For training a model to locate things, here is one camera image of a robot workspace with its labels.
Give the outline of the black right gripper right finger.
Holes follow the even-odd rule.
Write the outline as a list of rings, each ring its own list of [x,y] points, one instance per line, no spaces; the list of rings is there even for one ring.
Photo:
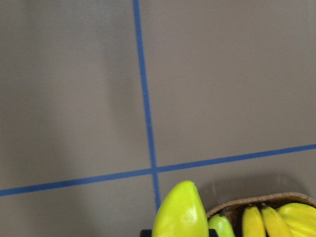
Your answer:
[[[209,237],[217,237],[217,232],[214,229],[209,229]]]

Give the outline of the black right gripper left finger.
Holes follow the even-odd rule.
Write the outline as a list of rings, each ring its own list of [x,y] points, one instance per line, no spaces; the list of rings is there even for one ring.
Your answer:
[[[152,237],[152,230],[149,230],[149,229],[141,230],[140,237]]]

